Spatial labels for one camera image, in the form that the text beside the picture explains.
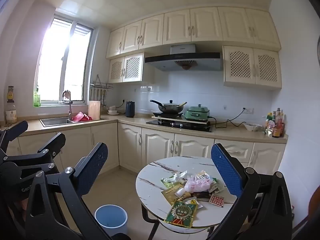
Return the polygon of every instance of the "pot handle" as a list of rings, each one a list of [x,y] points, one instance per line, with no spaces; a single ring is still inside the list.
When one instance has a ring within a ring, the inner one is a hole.
[[[155,100],[150,100],[150,102],[156,103],[156,104],[159,105],[159,106],[163,106],[160,102],[155,101]]]
[[[184,106],[186,103],[187,103],[187,102],[184,102],[184,103],[180,104],[179,107],[180,107],[180,106]]]

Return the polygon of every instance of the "faucet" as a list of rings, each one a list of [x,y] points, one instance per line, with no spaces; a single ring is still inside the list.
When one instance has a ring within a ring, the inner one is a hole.
[[[71,101],[71,92],[70,92],[69,90],[63,91],[63,93],[62,93],[62,100],[63,100],[64,97],[65,97],[66,99],[69,99],[69,100],[67,100],[67,101],[63,101],[63,103],[64,103],[65,105],[69,105],[69,120],[71,120],[71,114],[72,114],[71,105],[72,105],[72,103],[73,103],[73,101]]]

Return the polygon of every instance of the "green electric cooking pot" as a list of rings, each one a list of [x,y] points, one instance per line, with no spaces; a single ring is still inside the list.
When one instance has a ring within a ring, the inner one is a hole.
[[[184,113],[185,119],[200,122],[206,122],[209,115],[210,114],[208,108],[201,106],[201,104],[199,104],[198,106],[191,106]]]

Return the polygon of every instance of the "window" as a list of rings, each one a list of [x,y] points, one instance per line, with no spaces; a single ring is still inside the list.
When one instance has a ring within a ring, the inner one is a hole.
[[[70,90],[72,101],[85,102],[84,80],[93,29],[55,17],[44,36],[37,85],[41,102],[57,104]]]

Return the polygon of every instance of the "blue bucket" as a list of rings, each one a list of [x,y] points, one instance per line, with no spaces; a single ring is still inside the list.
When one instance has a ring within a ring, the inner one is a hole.
[[[117,205],[101,206],[95,211],[94,218],[109,236],[114,236],[117,233],[127,235],[128,233],[128,214],[122,207]]]

